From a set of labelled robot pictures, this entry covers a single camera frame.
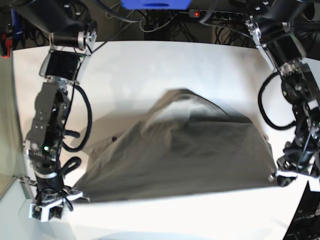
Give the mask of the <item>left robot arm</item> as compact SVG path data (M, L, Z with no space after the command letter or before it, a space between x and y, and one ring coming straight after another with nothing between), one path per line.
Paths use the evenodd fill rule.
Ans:
M272 73L258 92L258 107L265 123L274 130L294 129L277 160L277 169L269 177L281 187L298 177L308 181L312 192L320 190L320 89L304 59L307 52L294 34L295 19L311 5L309 0L249 0L246 3L246 28ZM263 107L263 93L275 77L281 80L281 92L291 105L294 120L276 125Z

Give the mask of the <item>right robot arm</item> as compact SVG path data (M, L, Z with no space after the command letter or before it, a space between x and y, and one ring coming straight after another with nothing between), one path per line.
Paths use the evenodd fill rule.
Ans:
M89 12L67 12L65 0L14 0L10 7L47 33L49 39L50 48L39 71L44 83L35 98L35 115L23 142L24 155L32 164L35 180L22 179L27 189L36 188L36 193L30 194L29 217L48 222L61 218L64 207L72 210L72 201L84 197L82 191L64 183L65 176L81 165L81 159L73 156L61 164L60 155L62 150L81 151L91 133L92 109L80 81L92 56L98 28ZM66 129L74 98L68 87L81 94L87 109L86 132L77 147L64 143L66 136L80 136Z

